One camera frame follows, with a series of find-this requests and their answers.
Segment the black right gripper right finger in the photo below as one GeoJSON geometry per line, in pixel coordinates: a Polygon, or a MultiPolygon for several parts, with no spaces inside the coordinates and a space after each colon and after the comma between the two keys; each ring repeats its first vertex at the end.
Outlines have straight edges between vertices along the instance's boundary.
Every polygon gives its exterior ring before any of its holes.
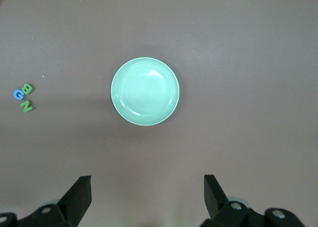
{"type": "Polygon", "coordinates": [[[292,212],[269,208],[263,215],[240,201],[230,201],[214,175],[204,176],[204,201],[209,218],[202,227],[304,227],[292,212]]]}

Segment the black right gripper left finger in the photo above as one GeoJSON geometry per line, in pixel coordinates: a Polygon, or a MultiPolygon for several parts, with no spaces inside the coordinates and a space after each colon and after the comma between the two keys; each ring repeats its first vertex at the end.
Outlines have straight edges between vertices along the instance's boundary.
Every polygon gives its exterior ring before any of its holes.
{"type": "Polygon", "coordinates": [[[47,204],[18,219],[15,213],[1,213],[2,227],[77,227],[92,201],[91,176],[81,176],[56,203],[47,204]]]}

